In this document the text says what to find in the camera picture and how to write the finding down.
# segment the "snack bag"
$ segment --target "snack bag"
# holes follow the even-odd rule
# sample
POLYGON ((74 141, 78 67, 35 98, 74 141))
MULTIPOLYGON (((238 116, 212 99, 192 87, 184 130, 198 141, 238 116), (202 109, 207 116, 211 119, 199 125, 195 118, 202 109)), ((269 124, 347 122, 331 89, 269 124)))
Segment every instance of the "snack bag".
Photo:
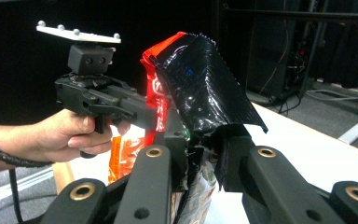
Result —
POLYGON ((152 48, 146 50, 143 53, 141 63, 144 65, 147 73, 147 94, 146 104, 153 108, 156 108, 158 114, 156 132, 164 132, 167 122, 168 107, 170 105, 169 99, 167 99, 166 92, 162 89, 161 83, 156 76, 155 65, 150 62, 149 57, 157 57, 162 51, 167 51, 167 48, 172 45, 176 40, 186 35, 184 32, 179 32, 174 36, 156 44, 152 48))
POLYGON ((123 136, 113 128, 112 150, 109 161, 108 184, 111 184, 132 171, 136 157, 145 147, 145 129, 131 125, 123 136))

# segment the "human hand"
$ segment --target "human hand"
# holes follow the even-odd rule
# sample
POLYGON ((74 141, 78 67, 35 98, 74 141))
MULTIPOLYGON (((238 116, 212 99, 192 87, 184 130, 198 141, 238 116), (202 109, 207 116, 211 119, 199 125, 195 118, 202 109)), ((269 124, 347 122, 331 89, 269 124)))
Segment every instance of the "human hand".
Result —
MULTIPOLYGON (((36 124, 40 131, 40 151, 48 161, 70 161, 80 156, 80 150, 92 155, 104 153, 112 145, 111 123, 106 119, 103 134, 96 133, 94 118, 64 109, 36 124)), ((117 126, 120 134, 129 128, 127 121, 121 121, 117 126)))

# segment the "black plastic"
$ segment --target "black plastic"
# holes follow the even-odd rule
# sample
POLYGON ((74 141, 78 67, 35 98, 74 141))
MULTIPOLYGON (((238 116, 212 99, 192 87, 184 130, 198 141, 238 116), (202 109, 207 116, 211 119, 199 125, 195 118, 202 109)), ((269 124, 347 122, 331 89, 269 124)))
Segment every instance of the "black plastic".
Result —
POLYGON ((43 215, 41 224, 89 224, 101 223, 98 217, 101 217, 101 202, 106 193, 106 187, 103 182, 96 179, 79 179, 69 184, 62 190, 60 195, 48 208, 43 215), (73 200, 71 192, 83 184, 95 187, 93 193, 84 200, 73 200))
POLYGON ((167 115, 167 125, 164 133, 156 133, 154 145, 163 145, 171 152, 172 157, 172 191, 183 191, 182 180, 186 172, 186 131, 183 127, 176 108, 170 108, 167 115))
POLYGON ((171 153, 164 146, 145 147, 138 154, 115 223, 171 223, 170 204, 171 153))
POLYGON ((184 35, 176 42, 175 50, 167 48, 150 59, 191 133, 211 133, 221 125, 234 123, 268 130, 213 41, 203 35, 184 35))
POLYGON ((224 125, 211 135, 212 150, 218 157, 214 174, 220 188, 225 192, 242 192, 239 170, 242 157, 249 156, 249 150, 255 144, 252 136, 243 125, 224 125))
POLYGON ((95 44, 75 44, 69 51, 68 67, 79 75, 105 73, 112 62, 113 50, 95 44))
POLYGON ((250 223, 344 223, 275 148, 251 148, 240 174, 250 223))
POLYGON ((358 223, 358 183, 341 181, 333 186, 328 202, 346 223, 358 223))

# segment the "white desk surface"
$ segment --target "white desk surface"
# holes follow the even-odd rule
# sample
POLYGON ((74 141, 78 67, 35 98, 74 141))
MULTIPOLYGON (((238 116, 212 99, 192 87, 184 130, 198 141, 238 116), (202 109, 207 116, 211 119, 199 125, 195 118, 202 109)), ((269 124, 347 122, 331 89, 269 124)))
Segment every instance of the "white desk surface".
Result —
MULTIPOLYGON (((255 105, 255 109, 269 129, 265 134, 258 126, 245 125, 255 144, 280 150, 309 183, 330 192, 338 181, 358 182, 358 148, 259 105, 255 105)), ((106 183, 109 156, 110 153, 106 153, 91 160, 69 162, 65 167, 72 170, 73 176, 67 177, 66 182, 89 177, 106 183)), ((206 223, 248 223, 241 205, 241 194, 215 192, 206 223)))

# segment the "screw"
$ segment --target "screw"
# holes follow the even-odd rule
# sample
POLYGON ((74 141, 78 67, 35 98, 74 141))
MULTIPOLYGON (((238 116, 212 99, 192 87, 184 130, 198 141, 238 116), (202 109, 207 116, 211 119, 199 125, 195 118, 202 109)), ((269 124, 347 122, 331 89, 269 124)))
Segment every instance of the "screw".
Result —
POLYGON ((91 58, 86 59, 86 64, 92 64, 92 59, 91 58))

